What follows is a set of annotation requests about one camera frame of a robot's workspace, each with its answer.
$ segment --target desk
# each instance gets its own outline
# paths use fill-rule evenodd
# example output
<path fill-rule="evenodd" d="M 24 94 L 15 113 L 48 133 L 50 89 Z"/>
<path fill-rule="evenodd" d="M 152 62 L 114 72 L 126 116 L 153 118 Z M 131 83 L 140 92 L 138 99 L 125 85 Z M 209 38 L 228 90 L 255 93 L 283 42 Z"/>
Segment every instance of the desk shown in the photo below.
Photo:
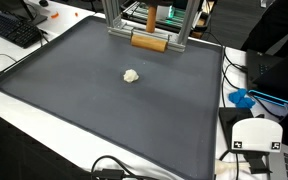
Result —
<path fill-rule="evenodd" d="M 31 2 L 35 5 L 38 4 L 38 0 L 31 0 Z M 57 4 L 51 1 L 49 1 L 49 3 L 50 6 L 41 11 L 42 14 L 45 14 L 48 17 L 56 11 L 60 14 L 58 18 L 49 18 L 46 22 L 39 25 L 40 28 L 50 34 L 50 40 L 56 38 L 83 17 L 94 14 L 90 11 Z M 103 14 L 98 14 L 96 16 L 104 17 Z M 3 47 L 0 48 L 0 53 L 11 55 L 12 57 L 20 60 L 34 50 L 38 49 L 40 45 L 37 43 L 28 49 L 22 49 L 8 43 L 3 39 L 0 39 L 0 47 Z M 233 62 L 245 64 L 244 52 L 228 48 L 227 54 Z M 0 57 L 0 70 L 8 67 L 12 63 L 13 62 L 11 60 Z M 233 84 L 239 87 L 246 86 L 245 75 L 238 70 L 231 68 L 228 70 L 227 75 Z M 227 95 L 228 93 L 234 91 L 234 89 L 225 83 L 224 91 Z M 227 106 L 233 106 L 233 104 L 228 102 L 227 99 L 226 104 Z M 263 110 L 261 107 L 255 106 L 253 108 L 253 113 L 257 115 L 259 113 L 263 113 Z M 119 148 L 118 146 L 104 141 L 76 126 L 72 126 L 71 124 L 68 124 L 54 116 L 51 116 L 2 93 L 0 93 L 0 117 L 84 169 L 90 169 L 93 162 L 98 157 L 102 155 L 112 155 L 121 159 L 132 167 L 131 170 L 135 174 L 153 176 L 159 179 L 181 179 L 175 174 L 168 172 L 155 164 L 136 156 L 133 153 Z M 226 149 L 227 147 L 223 132 L 220 123 L 218 123 L 216 157 L 218 158 L 221 156 Z M 234 162 L 235 157 L 233 155 L 228 155 L 225 160 Z M 98 167 L 116 168 L 117 166 L 110 160 L 103 160 L 98 164 Z M 236 171 L 234 170 L 228 171 L 222 175 L 219 175 L 217 179 L 233 179 L 235 174 Z M 265 177 L 266 175 L 253 176 L 244 172 L 240 173 L 240 179 L 266 179 Z"/>

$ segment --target metal rod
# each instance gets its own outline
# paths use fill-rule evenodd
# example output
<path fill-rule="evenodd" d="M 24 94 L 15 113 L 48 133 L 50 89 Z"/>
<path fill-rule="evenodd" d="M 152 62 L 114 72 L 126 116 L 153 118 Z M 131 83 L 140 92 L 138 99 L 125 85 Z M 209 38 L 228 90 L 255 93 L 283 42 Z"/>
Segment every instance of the metal rod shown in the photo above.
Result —
<path fill-rule="evenodd" d="M 103 5 L 104 13 L 105 13 L 107 27 L 112 27 L 113 21 L 110 21 L 110 19 L 108 18 L 109 10 L 107 6 L 107 0 L 102 0 L 102 5 Z"/>
<path fill-rule="evenodd" d="M 200 0 L 188 0 L 178 44 L 186 45 L 199 4 Z"/>

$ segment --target gray carpet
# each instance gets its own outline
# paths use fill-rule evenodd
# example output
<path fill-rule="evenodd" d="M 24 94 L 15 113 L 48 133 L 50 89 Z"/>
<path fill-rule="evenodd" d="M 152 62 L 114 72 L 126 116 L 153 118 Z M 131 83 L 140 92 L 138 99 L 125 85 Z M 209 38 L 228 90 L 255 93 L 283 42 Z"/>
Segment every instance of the gray carpet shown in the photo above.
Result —
<path fill-rule="evenodd" d="M 67 2 L 63 0 L 54 1 L 83 9 L 91 9 L 90 2 L 83 2 L 81 0 L 68 0 Z M 93 3 L 96 10 L 103 12 L 100 1 L 95 0 Z M 218 0 L 212 12 L 211 26 L 207 31 L 211 31 L 223 45 L 240 49 L 247 39 L 249 32 L 260 20 L 265 10 L 265 8 L 260 7 L 260 0 Z M 286 41 L 286 38 L 273 46 L 268 51 L 268 54 L 274 54 Z M 209 34 L 205 34 L 202 39 L 217 43 Z"/>

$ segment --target rubber mat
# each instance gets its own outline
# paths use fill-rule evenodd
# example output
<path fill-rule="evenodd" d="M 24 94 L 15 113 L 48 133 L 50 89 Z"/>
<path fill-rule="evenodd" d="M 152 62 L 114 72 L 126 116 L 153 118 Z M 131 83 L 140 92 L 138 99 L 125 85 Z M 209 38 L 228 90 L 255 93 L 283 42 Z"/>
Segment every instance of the rubber mat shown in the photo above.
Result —
<path fill-rule="evenodd" d="M 212 179 L 222 48 L 132 47 L 87 17 L 0 76 L 0 91 L 184 179 Z M 140 78 L 123 81 L 134 69 Z"/>

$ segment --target black cable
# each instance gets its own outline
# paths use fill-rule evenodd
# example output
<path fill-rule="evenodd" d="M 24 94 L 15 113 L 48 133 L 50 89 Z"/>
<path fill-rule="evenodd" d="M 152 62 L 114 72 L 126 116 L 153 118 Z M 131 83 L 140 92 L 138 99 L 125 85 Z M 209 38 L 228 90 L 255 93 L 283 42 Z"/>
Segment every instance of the black cable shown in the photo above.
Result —
<path fill-rule="evenodd" d="M 210 6 L 210 2 L 207 0 L 206 1 L 207 2 L 207 6 L 208 6 L 208 10 L 209 10 L 209 12 L 208 12 L 208 14 L 210 14 L 211 13 L 211 6 Z M 210 30 L 208 31 L 209 33 L 212 33 L 212 18 L 210 19 Z"/>
<path fill-rule="evenodd" d="M 225 69 L 225 71 L 223 72 L 223 69 L 222 69 L 222 73 L 223 73 L 223 75 L 224 75 L 224 78 L 226 79 L 226 81 L 228 82 L 228 84 L 230 85 L 230 86 L 232 86 L 233 88 L 235 88 L 235 89 L 240 89 L 239 87 L 237 87 L 237 86 L 234 86 L 232 83 L 231 83 L 231 81 L 227 78 L 227 76 L 226 76 L 226 72 L 227 72 L 227 70 L 228 70 L 228 68 L 230 67 L 230 66 L 232 66 L 233 64 L 229 64 L 227 67 L 226 67 L 226 69 Z"/>
<path fill-rule="evenodd" d="M 125 170 L 128 174 L 133 175 L 133 176 L 136 176 L 134 173 L 132 173 L 130 170 L 128 170 L 128 169 L 123 165 L 123 163 L 122 163 L 119 159 L 117 159 L 117 158 L 114 157 L 114 156 L 110 156 L 110 155 L 105 155 L 105 156 L 102 156 L 102 157 L 98 158 L 98 159 L 93 163 L 91 172 L 94 172 L 94 169 L 95 169 L 96 164 L 97 164 L 100 160 L 102 160 L 102 159 L 111 159 L 111 160 L 115 161 L 115 162 L 116 162 L 123 170 Z"/>
<path fill-rule="evenodd" d="M 12 61 L 17 62 L 14 58 L 12 58 L 11 56 L 9 56 L 7 54 L 0 54 L 0 56 L 6 56 L 6 57 L 10 58 Z"/>
<path fill-rule="evenodd" d="M 133 175 L 124 175 L 125 178 L 135 178 L 135 179 L 147 179 L 147 180 L 158 180 L 156 178 L 147 177 L 147 176 L 133 176 Z"/>
<path fill-rule="evenodd" d="M 226 155 L 229 153 L 230 151 L 229 150 L 226 150 L 222 155 L 221 157 L 219 158 L 220 161 L 223 161 L 223 159 L 226 157 Z"/>
<path fill-rule="evenodd" d="M 223 46 L 223 44 L 214 36 L 214 34 L 212 34 L 211 32 L 204 32 L 204 33 L 208 33 L 210 34 L 216 41 L 219 45 Z"/>
<path fill-rule="evenodd" d="M 38 30 L 38 32 L 39 32 L 39 34 L 40 34 L 40 36 L 41 36 L 41 38 L 40 38 L 40 43 L 41 43 L 41 47 L 43 47 L 43 39 L 45 39 L 45 41 L 47 42 L 47 43 L 49 43 L 50 41 L 44 36 L 44 33 L 46 33 L 46 32 L 44 32 L 44 31 L 42 31 L 42 30 L 40 30 L 37 26 L 35 26 L 36 27 L 36 29 Z"/>
<path fill-rule="evenodd" d="M 247 73 L 248 69 L 246 66 L 242 66 L 242 65 L 239 65 L 239 64 L 234 64 L 232 63 L 232 61 L 228 58 L 227 54 L 226 54 L 226 47 L 224 47 L 224 57 L 226 57 L 226 60 L 230 63 L 230 64 L 233 64 L 233 66 L 236 68 L 236 69 L 239 69 L 240 71 L 244 72 L 244 73 Z"/>
<path fill-rule="evenodd" d="M 236 157 L 236 180 L 238 180 L 238 176 L 240 175 L 240 164 L 238 163 L 238 155 L 237 153 L 235 154 Z"/>
<path fill-rule="evenodd" d="M 138 2 L 136 8 L 133 10 L 133 12 L 131 13 L 131 15 L 129 17 L 133 17 L 134 12 L 137 10 L 137 8 L 140 6 L 140 2 Z"/>
<path fill-rule="evenodd" d="M 92 165 L 92 169 L 91 169 L 91 179 L 93 179 L 93 173 L 94 173 L 94 170 L 95 170 L 95 166 L 96 164 L 102 160 L 102 159 L 111 159 L 113 161 L 115 161 L 125 172 L 127 172 L 129 175 L 124 175 L 123 178 L 135 178 L 135 179 L 139 179 L 139 180 L 144 180 L 144 179 L 147 179 L 147 180 L 158 180 L 156 178 L 152 178 L 152 177 L 148 177 L 148 176 L 137 176 L 135 175 L 134 173 L 132 173 L 130 170 L 128 170 L 125 166 L 124 166 L 124 163 L 122 161 L 120 161 L 119 159 L 117 159 L 116 157 L 114 156 L 110 156 L 110 155 L 105 155 L 105 156 L 102 156 L 102 157 L 99 157 Z"/>
<path fill-rule="evenodd" d="M 37 15 L 39 14 L 38 13 L 38 10 L 34 7 L 34 6 L 32 6 L 32 5 L 30 5 L 30 4 L 26 4 L 27 6 L 30 6 L 33 10 L 34 10 L 34 13 L 35 13 L 35 16 L 33 17 L 33 19 L 35 19 L 36 17 L 37 17 Z"/>
<path fill-rule="evenodd" d="M 277 118 L 277 119 L 279 119 L 279 120 L 282 120 L 282 119 L 283 119 L 283 116 L 276 115 L 276 114 L 272 113 L 270 110 L 268 110 L 267 107 L 266 107 L 259 99 L 257 99 L 256 97 L 254 97 L 252 94 L 247 93 L 247 95 L 248 95 L 249 97 L 252 97 L 252 99 L 255 99 L 255 100 L 263 107 L 263 109 L 264 109 L 266 112 L 268 112 L 270 115 L 274 116 L 275 118 Z"/>
<path fill-rule="evenodd" d="M 230 86 L 232 86 L 233 88 L 235 88 L 235 89 L 240 89 L 239 87 L 236 87 L 236 86 L 234 86 L 232 83 L 231 83 L 231 81 L 227 78 L 227 76 L 226 76 L 226 72 L 227 72 L 227 70 L 228 70 L 228 68 L 230 67 L 230 66 L 233 66 L 234 64 L 229 64 L 229 65 L 227 65 L 227 67 L 226 67 L 226 69 L 225 69 L 225 71 L 223 72 L 223 69 L 222 69 L 222 73 L 223 73 L 223 79 L 222 79 L 222 84 L 221 84 L 221 88 L 222 88 L 222 101 L 223 101 L 223 107 L 226 107 L 226 105 L 225 105 L 225 99 L 224 99 L 224 81 L 226 80 L 227 82 L 228 82 L 228 84 L 230 85 Z"/>

